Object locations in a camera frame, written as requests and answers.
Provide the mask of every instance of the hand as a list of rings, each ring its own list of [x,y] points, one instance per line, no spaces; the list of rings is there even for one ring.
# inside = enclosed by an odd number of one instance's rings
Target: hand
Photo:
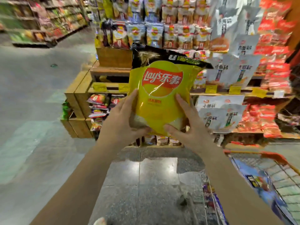
[[[186,147],[191,149],[192,151],[197,151],[201,149],[201,145],[204,142],[211,141],[211,136],[207,131],[204,123],[198,115],[198,111],[196,110],[193,101],[190,101],[190,105],[184,101],[179,94],[176,94],[176,99],[183,109],[185,115],[189,119],[190,129],[188,132],[184,133],[171,125],[165,125],[164,129],[175,139],[179,140]]]
[[[117,147],[121,150],[151,131],[150,127],[135,130],[129,126],[132,102],[136,96],[137,89],[112,108],[109,116],[103,122],[98,138],[99,143],[108,143],[109,146],[113,144],[114,148]]]

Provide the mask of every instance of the orange circle on package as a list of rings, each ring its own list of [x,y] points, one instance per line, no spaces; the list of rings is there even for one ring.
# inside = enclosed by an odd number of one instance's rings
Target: orange circle on package
[[[142,86],[146,92],[155,97],[170,94],[182,81],[183,72],[169,61],[155,61],[145,70]]]

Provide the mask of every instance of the yellow bag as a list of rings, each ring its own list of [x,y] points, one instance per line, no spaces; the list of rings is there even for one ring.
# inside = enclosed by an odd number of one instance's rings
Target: yellow bag
[[[181,130],[187,118],[175,99],[176,93],[187,101],[197,74],[212,65],[187,58],[174,51],[133,44],[132,70],[129,94],[138,89],[133,103],[130,125],[134,128],[149,126],[153,135],[167,136],[163,126],[170,124]]]

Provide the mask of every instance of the gray tile floor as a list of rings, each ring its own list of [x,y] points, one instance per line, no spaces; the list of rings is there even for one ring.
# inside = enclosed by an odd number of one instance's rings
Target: gray tile floor
[[[59,121],[64,90],[95,52],[93,34],[86,28],[52,49],[0,42],[0,225],[26,225],[94,144],[70,138]],[[300,164],[298,145],[267,150]],[[201,170],[201,159],[181,148],[127,148],[111,164],[89,224],[101,216],[115,225],[196,224],[177,202],[190,193],[201,225]]]

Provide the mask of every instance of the white price tag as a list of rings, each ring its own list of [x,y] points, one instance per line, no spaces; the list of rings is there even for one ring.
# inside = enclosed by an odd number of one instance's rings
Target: white price tag
[[[273,99],[284,98],[284,93],[285,93],[285,91],[283,91],[283,90],[274,91]]]

